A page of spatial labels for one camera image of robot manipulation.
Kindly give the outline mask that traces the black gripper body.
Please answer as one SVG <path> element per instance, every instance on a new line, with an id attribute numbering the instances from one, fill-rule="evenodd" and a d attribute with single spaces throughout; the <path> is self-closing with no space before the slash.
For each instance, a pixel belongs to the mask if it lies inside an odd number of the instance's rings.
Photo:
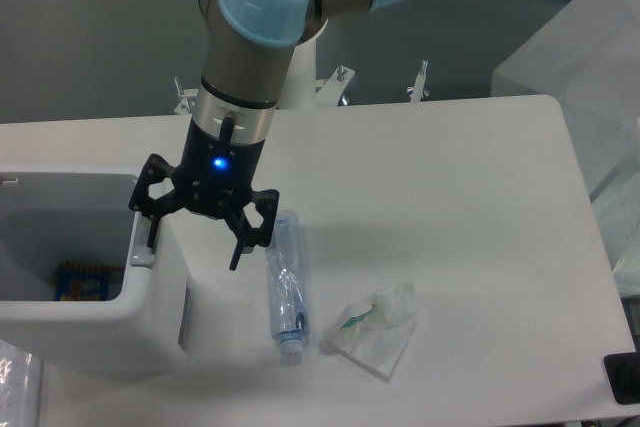
<path id="1" fill-rule="evenodd" d="M 172 183 L 187 195 L 186 208 L 221 219 L 218 203 L 225 201 L 240 216 L 251 202 L 252 181 L 264 141 L 255 144 L 225 143 L 191 121 L 182 158 Z"/>

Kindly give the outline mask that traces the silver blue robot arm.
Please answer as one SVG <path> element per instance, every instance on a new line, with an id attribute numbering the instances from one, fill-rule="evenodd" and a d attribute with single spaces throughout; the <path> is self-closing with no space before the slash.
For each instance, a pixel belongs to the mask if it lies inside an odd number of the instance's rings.
<path id="1" fill-rule="evenodd" d="M 403 0 L 196 0 L 210 35 L 181 160 L 146 160 L 129 206 L 149 221 L 188 210 L 223 220 L 244 254 L 269 245 L 279 194 L 252 181 L 295 48 L 332 18 Z"/>

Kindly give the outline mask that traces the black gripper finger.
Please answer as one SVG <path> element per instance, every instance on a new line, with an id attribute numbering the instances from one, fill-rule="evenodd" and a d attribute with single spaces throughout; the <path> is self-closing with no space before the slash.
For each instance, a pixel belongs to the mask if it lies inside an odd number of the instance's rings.
<path id="1" fill-rule="evenodd" d="M 255 211 L 261 216 L 259 226 L 251 225 L 245 207 L 252 204 Z M 267 189 L 254 191 L 223 190 L 221 197 L 216 201 L 218 213 L 225 221 L 236 238 L 230 270 L 236 270 L 243 254 L 252 253 L 256 246 L 268 247 L 272 240 L 275 218 L 279 204 L 279 191 Z"/>
<path id="2" fill-rule="evenodd" d="M 186 194 L 175 187 L 169 193 L 158 198 L 149 194 L 152 185 L 160 184 L 165 179 L 172 179 L 177 168 L 171 166 L 158 154 L 151 154 L 142 167 L 138 180 L 131 194 L 128 207 L 139 212 L 150 221 L 146 246 L 154 249 L 161 220 L 186 207 Z"/>

